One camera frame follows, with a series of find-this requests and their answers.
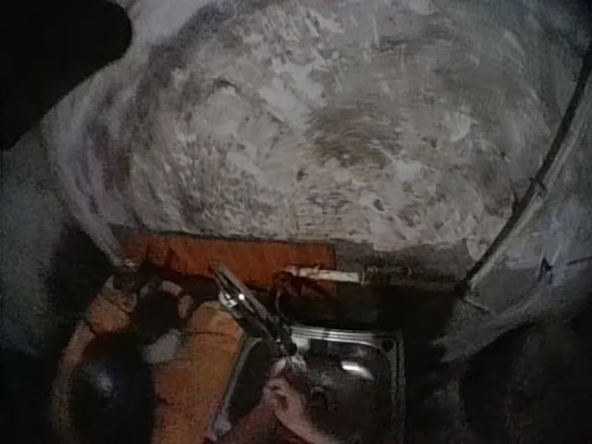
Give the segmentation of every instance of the hand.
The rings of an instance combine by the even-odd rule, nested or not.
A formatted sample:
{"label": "hand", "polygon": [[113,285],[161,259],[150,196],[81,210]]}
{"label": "hand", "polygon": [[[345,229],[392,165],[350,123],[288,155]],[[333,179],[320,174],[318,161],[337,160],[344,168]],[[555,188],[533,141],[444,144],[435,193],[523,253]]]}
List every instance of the hand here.
{"label": "hand", "polygon": [[317,430],[306,414],[306,399],[283,377],[274,377],[265,384],[261,403],[270,405],[278,421],[292,433],[311,444],[337,444]]}

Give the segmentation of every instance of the stainless steel sink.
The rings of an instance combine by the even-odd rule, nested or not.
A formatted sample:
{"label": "stainless steel sink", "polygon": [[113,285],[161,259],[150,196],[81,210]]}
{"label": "stainless steel sink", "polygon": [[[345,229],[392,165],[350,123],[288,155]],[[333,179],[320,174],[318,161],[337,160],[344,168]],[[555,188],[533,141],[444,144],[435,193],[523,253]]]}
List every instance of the stainless steel sink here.
{"label": "stainless steel sink", "polygon": [[[326,401],[344,412],[343,424],[360,432],[356,442],[402,442],[405,384],[399,333],[296,326],[291,339],[327,388]],[[243,337],[226,393],[210,421],[210,439],[228,432],[257,404],[278,360],[276,349],[266,341]],[[337,377],[327,377],[327,365],[339,367]]]}

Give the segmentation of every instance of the sink rim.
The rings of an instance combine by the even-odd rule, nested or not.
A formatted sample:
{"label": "sink rim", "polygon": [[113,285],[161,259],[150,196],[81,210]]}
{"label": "sink rim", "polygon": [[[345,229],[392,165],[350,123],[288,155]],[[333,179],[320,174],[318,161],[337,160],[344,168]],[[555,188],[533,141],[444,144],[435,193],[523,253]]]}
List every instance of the sink rim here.
{"label": "sink rim", "polygon": [[[391,425],[385,434],[385,442],[402,443],[405,428],[405,373],[403,356],[403,338],[399,330],[396,331],[358,331],[340,328],[309,327],[294,325],[290,327],[291,336],[295,339],[315,339],[328,342],[342,342],[359,344],[379,350],[390,364],[390,399],[392,407]],[[392,347],[385,350],[384,341],[392,341]],[[261,339],[249,337],[243,334],[240,339],[238,351],[232,362],[232,371],[228,383],[216,408],[216,412],[208,423],[208,438],[217,441],[224,433],[230,430],[228,420],[228,407],[239,377],[247,362],[252,348],[261,342]]]}

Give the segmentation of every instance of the orange surface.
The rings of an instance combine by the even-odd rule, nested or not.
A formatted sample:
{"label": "orange surface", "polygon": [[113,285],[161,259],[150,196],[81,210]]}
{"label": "orange surface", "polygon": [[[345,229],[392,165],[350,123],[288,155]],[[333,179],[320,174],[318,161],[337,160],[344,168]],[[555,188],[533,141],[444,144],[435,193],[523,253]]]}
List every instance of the orange surface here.
{"label": "orange surface", "polygon": [[130,240],[125,250],[138,263],[148,260],[184,275],[211,277],[208,267],[220,262],[246,284],[262,289],[269,289],[273,276],[287,265],[335,268],[333,247],[321,243],[144,235]]}
{"label": "orange surface", "polygon": [[[223,263],[241,280],[270,289],[276,273],[287,265],[334,268],[333,249],[324,244],[289,244],[190,237],[138,236],[128,242],[127,256],[184,275],[209,277],[209,266]],[[89,307],[65,348],[54,383],[52,417],[56,431],[69,436],[68,385],[71,370],[94,334],[129,325],[129,298],[104,288]],[[217,302],[202,304],[184,329],[178,356],[154,372],[161,402],[156,412],[154,444],[203,442],[207,424],[228,382],[241,329]]]}
{"label": "orange surface", "polygon": [[[184,275],[211,277],[209,266],[222,263],[250,286],[271,289],[276,273],[287,265],[335,267],[333,247],[186,236],[138,236],[126,245],[137,263],[148,261]],[[166,403],[159,407],[154,444],[202,442],[207,424],[228,383],[241,330],[219,306],[203,304],[187,326],[177,359],[156,375]]]}

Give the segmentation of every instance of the metal faucet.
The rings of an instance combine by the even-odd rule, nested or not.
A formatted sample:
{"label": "metal faucet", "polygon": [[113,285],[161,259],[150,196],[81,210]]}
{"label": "metal faucet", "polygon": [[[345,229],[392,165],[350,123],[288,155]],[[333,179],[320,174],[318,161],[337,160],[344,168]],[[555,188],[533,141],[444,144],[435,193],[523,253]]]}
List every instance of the metal faucet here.
{"label": "metal faucet", "polygon": [[225,266],[214,265],[210,270],[220,288],[218,300],[247,335],[273,343],[282,356],[296,353],[288,325],[269,313]]}

